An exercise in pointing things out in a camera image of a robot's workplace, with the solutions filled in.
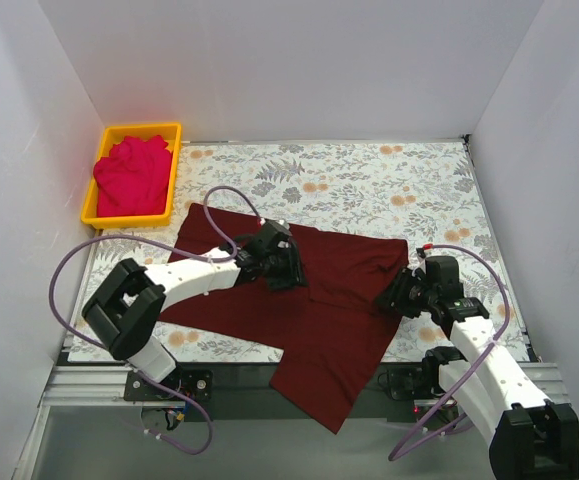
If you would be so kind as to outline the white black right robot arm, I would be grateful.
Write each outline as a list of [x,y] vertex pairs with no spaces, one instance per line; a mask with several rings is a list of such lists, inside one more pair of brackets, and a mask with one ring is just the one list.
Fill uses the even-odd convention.
[[376,304],[409,318],[428,313],[441,327],[451,345],[427,354],[422,387],[457,401],[488,444],[495,478],[579,478],[575,411],[554,402],[495,340],[488,310],[464,293],[455,258],[401,268]]

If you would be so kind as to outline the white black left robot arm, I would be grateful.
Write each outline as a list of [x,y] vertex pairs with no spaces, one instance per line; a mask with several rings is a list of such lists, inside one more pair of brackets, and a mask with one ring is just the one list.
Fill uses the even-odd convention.
[[200,259],[145,267],[133,259],[119,262],[82,309],[82,316],[104,348],[147,377],[147,387],[162,400],[182,386],[173,355],[155,337],[162,311],[215,290],[228,290],[263,277],[272,290],[307,284],[298,246],[282,241],[263,253],[243,248],[235,258],[213,248]]

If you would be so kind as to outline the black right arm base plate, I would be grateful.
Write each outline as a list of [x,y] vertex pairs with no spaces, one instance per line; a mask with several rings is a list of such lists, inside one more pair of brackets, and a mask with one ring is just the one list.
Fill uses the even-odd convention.
[[383,363],[377,383],[398,401],[438,400],[445,394],[439,383],[439,368],[425,362]]

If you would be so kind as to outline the dark red t shirt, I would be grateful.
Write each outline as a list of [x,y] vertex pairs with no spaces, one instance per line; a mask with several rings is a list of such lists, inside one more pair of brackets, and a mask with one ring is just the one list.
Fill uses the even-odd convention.
[[256,281],[167,308],[165,323],[279,348],[271,386],[337,433],[372,378],[401,317],[375,298],[409,260],[401,239],[378,239],[293,224],[308,282],[273,292]]

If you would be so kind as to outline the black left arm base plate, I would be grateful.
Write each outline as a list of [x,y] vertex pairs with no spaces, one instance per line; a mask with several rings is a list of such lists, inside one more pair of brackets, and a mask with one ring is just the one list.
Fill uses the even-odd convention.
[[[161,385],[194,400],[206,401],[212,394],[213,372],[208,369],[188,369],[178,366],[161,382]],[[130,371],[125,382],[123,399],[134,402],[165,401],[175,399],[175,396],[152,385],[138,373]]]

